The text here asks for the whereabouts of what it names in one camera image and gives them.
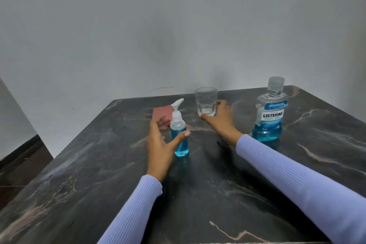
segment glass of water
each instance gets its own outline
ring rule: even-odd
[[[212,87],[202,87],[194,91],[196,97],[198,114],[215,116],[217,89]]]

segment bottle cap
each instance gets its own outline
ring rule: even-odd
[[[281,92],[283,90],[283,85],[285,84],[285,79],[280,76],[272,76],[268,80],[268,89],[274,92]]]
[[[182,114],[178,110],[178,107],[181,105],[181,103],[184,101],[184,99],[178,99],[176,102],[172,104],[172,107],[174,109],[174,112],[172,114],[173,122],[180,122],[182,120]]]

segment forearm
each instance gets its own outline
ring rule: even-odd
[[[99,239],[98,244],[140,243],[151,208],[161,194],[160,182],[153,176],[143,176],[135,191]]]
[[[366,199],[243,135],[237,154],[292,200],[333,243],[366,243]]]

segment hand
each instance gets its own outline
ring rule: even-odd
[[[200,114],[199,117],[205,120],[214,131],[220,134],[233,147],[236,146],[239,138],[243,135],[239,132],[232,121],[232,113],[227,101],[218,100],[216,109],[216,116],[208,116],[207,114]]]
[[[168,169],[173,162],[175,149],[191,134],[190,131],[183,131],[167,144],[160,131],[167,130],[168,124],[169,120],[166,120],[165,116],[150,122],[150,133],[148,138],[149,163],[146,174],[155,177],[160,182],[162,182],[166,176]]]

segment dark floor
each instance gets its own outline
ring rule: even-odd
[[[1,161],[0,210],[34,179],[52,160],[52,155],[37,137]]]

